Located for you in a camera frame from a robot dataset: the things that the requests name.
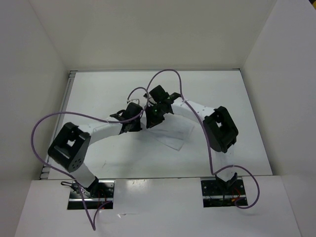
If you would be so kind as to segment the white skirt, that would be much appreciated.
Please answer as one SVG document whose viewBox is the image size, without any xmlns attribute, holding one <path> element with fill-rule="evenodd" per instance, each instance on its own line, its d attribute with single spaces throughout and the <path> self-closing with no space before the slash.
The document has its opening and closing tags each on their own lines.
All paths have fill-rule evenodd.
<svg viewBox="0 0 316 237">
<path fill-rule="evenodd" d="M 152 128 L 146 128 L 146 116 L 142 116 L 140 119 L 141 128 L 146 135 L 151 136 L 165 146 L 179 151 L 195 126 L 183 117 L 176 115 L 166 114 L 164 118 L 165 120 L 162 123 Z"/>
</svg>

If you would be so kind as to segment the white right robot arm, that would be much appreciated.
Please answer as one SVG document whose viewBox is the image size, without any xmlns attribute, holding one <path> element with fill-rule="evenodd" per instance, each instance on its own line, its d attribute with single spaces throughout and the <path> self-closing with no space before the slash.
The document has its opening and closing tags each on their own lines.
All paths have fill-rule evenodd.
<svg viewBox="0 0 316 237">
<path fill-rule="evenodd" d="M 164 121 L 165 114 L 183 116 L 201 125 L 206 137 L 209 154 L 214 152 L 222 167 L 212 172 L 216 180 L 216 188 L 222 194 L 228 194 L 237 180 L 237 173 L 230 164 L 234 156 L 234 144 L 237 141 L 238 129 L 228 110 L 206 107 L 189 100 L 174 92 L 169 94 L 160 85 L 144 95 L 150 99 L 150 106 L 146 108 L 146 127 L 152 128 Z"/>
</svg>

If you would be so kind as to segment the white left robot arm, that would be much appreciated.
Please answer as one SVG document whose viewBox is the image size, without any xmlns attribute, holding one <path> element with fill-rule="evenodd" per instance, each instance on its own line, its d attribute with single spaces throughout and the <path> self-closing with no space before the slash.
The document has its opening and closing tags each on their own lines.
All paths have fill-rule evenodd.
<svg viewBox="0 0 316 237">
<path fill-rule="evenodd" d="M 110 115 L 106 122 L 77 126 L 71 122 L 63 125 L 48 149 L 48 155 L 72 175 L 87 197 L 106 195 L 105 185 L 88 169 L 84 159 L 89 145 L 111 136 L 141 130 L 139 114 L 143 108 L 129 103 L 125 110 Z"/>
</svg>

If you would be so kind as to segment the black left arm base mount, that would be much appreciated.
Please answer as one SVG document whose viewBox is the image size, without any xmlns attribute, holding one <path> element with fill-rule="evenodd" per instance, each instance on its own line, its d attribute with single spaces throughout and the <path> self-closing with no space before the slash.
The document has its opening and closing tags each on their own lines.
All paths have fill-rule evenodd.
<svg viewBox="0 0 316 237">
<path fill-rule="evenodd" d="M 79 192 L 79 187 L 75 182 L 61 182 L 62 186 L 70 188 L 68 210 L 83 210 L 84 206 Z M 113 209 L 114 205 L 115 180 L 99 180 L 96 190 L 87 191 L 81 188 L 84 201 L 88 210 L 90 209 Z"/>
</svg>

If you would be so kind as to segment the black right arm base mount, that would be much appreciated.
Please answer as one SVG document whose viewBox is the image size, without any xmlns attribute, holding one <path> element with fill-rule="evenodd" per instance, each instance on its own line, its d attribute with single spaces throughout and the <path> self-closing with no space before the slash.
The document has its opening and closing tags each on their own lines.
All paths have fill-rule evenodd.
<svg viewBox="0 0 316 237">
<path fill-rule="evenodd" d="M 216 177 L 201 179 L 200 184 L 204 208 L 231 207 L 235 202 L 241 207 L 248 206 L 242 178 L 236 177 L 229 187 Z"/>
</svg>

